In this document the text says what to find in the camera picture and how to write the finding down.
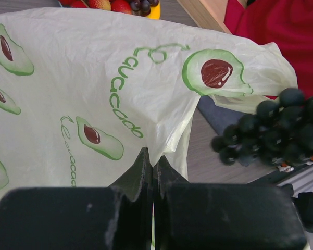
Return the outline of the dark blue grape bunch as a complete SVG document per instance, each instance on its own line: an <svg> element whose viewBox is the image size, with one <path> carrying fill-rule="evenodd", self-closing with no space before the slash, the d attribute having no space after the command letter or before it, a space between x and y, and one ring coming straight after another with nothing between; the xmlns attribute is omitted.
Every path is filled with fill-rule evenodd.
<svg viewBox="0 0 313 250"><path fill-rule="evenodd" d="M260 161L271 167L297 167L313 161L313 96L285 89L278 101L262 101L255 114L244 114L227 126L210 146L226 166Z"/></svg>

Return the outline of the green avocado print plastic bag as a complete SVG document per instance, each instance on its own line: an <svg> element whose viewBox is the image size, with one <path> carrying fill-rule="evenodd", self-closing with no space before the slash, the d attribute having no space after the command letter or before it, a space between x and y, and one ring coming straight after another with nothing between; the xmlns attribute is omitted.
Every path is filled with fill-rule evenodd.
<svg viewBox="0 0 313 250"><path fill-rule="evenodd" d="M0 200L108 186L144 147L187 177L202 96L251 113L296 86L274 43L103 10L0 14Z"/></svg>

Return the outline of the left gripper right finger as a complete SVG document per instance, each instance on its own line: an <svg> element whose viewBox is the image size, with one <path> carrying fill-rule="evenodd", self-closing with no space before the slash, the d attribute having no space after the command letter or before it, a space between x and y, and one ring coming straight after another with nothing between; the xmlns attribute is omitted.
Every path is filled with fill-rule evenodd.
<svg viewBox="0 0 313 250"><path fill-rule="evenodd" d="M154 167L156 249L306 249L289 195L277 186L189 183L161 157Z"/></svg>

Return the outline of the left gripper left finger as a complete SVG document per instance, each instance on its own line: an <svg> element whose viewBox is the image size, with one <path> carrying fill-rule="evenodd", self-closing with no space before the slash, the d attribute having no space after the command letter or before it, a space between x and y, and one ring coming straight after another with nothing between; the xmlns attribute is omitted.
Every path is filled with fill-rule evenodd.
<svg viewBox="0 0 313 250"><path fill-rule="evenodd" d="M34 187L0 200L0 249L150 249L153 169L146 148L108 187Z"/></svg>

